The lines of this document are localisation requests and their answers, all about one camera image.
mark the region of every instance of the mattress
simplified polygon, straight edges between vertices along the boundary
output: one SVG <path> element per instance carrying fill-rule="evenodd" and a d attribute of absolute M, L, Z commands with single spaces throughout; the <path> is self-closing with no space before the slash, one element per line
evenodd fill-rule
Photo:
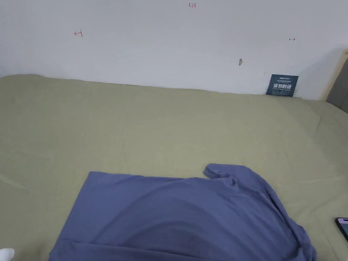
<path fill-rule="evenodd" d="M 266 95 L 0 78 L 0 248 L 47 260 L 89 171 L 204 177 L 245 165 L 302 225 L 318 260 L 346 260 L 348 114 Z"/>

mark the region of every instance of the blue t-shirt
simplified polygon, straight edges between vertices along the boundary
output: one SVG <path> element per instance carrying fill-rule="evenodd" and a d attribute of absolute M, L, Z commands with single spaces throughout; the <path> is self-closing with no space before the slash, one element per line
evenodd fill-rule
<path fill-rule="evenodd" d="M 50 261 L 316 260 L 305 230 L 245 166 L 210 179 L 90 172 Z"/>

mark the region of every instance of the red arrow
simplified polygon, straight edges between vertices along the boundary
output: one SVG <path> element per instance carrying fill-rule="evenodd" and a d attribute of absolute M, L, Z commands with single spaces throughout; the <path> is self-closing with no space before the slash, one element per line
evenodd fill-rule
<path fill-rule="evenodd" d="M 81 34 L 81 37 L 83 37 L 82 36 L 82 32 L 81 32 L 81 30 L 80 30 L 80 32 L 79 32 L 80 34 Z M 74 32 L 74 35 L 78 35 L 79 33 L 77 33 L 76 31 Z"/>

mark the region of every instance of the phone case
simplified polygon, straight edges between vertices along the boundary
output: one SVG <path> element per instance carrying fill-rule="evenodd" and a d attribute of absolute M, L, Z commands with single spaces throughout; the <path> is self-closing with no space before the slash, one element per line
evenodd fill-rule
<path fill-rule="evenodd" d="M 346 217 L 337 217 L 336 219 L 335 219 L 335 223 L 336 223 L 336 225 L 338 226 L 338 228 L 340 229 L 340 231 L 341 231 L 341 233 L 343 234 L 343 236 L 345 237 L 345 239 L 348 241 L 348 235 L 347 235 L 347 233 L 344 231 L 344 229 L 343 229 L 343 227 L 341 226 L 341 223 L 340 222 L 338 222 L 338 219 L 348 219 L 348 218 L 346 218 Z"/>

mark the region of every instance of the blue sign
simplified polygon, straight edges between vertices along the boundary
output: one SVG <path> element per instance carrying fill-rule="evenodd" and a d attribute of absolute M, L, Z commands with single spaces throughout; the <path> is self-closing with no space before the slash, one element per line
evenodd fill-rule
<path fill-rule="evenodd" d="M 273 74 L 268 85 L 267 95 L 288 96 L 294 95 L 298 76 Z"/>

